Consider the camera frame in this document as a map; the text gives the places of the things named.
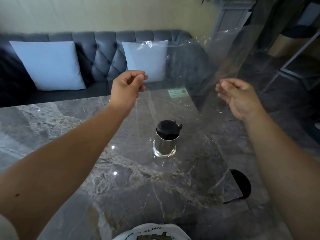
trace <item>printed graphic on shirt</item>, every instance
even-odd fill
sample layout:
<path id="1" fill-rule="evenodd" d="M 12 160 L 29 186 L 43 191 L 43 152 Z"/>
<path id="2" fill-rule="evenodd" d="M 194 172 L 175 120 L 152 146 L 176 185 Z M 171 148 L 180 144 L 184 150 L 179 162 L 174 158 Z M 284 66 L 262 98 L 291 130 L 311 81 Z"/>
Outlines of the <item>printed graphic on shirt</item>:
<path id="1" fill-rule="evenodd" d="M 140 236 L 137 236 L 137 240 L 173 240 L 173 238 L 170 236 L 167 236 L 167 232 L 163 232 L 161 235 L 158 235 L 158 234 L 140 235 Z"/>

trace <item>person's left hand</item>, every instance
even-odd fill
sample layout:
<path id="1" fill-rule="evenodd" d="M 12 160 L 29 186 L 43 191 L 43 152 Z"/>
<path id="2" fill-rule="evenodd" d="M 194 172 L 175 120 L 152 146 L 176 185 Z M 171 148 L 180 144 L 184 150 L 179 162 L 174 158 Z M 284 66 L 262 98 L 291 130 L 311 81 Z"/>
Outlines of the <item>person's left hand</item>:
<path id="1" fill-rule="evenodd" d="M 120 110 L 127 117 L 139 97 L 138 90 L 146 90 L 142 83 L 147 78 L 145 72 L 139 70 L 128 70 L 120 74 L 113 80 L 109 106 Z"/>

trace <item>dark tile floor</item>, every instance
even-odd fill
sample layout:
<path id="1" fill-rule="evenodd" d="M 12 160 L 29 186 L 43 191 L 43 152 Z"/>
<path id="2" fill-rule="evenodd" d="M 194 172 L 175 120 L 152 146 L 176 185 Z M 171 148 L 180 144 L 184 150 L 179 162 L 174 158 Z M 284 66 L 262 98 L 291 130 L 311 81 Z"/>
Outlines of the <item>dark tile floor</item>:
<path id="1" fill-rule="evenodd" d="M 311 98 L 302 85 L 278 77 L 266 93 L 260 94 L 284 62 L 264 53 L 250 55 L 238 78 L 253 85 L 275 122 L 302 149 L 320 161 L 320 146 L 301 126 L 302 121 L 314 112 L 309 105 Z M 203 214 L 190 216 L 187 224 L 177 223 L 192 239 L 292 239 L 259 176 L 244 124 L 228 111 L 226 121 L 212 137 L 222 147 L 229 168 L 247 176 L 252 193 L 246 200 L 214 206 Z"/>

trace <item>white sleeve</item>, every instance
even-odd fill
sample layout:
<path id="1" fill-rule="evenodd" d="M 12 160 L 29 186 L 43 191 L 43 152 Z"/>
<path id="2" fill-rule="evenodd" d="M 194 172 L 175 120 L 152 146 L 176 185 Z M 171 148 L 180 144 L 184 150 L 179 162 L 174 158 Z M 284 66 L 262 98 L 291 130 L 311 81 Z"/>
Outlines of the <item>white sleeve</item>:
<path id="1" fill-rule="evenodd" d="M 0 215 L 0 240 L 19 240 L 14 226 L 2 215 Z"/>

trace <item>person's right arm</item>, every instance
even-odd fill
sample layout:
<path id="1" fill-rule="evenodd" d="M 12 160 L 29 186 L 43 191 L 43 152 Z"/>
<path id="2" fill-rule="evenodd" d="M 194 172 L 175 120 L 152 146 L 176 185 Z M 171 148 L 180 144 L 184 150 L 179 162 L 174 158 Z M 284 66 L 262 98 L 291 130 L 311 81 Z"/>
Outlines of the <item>person's right arm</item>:
<path id="1" fill-rule="evenodd" d="M 245 125 L 260 175 L 294 239 L 320 239 L 320 166 L 263 109 L 253 87 L 223 79 L 218 96 Z"/>

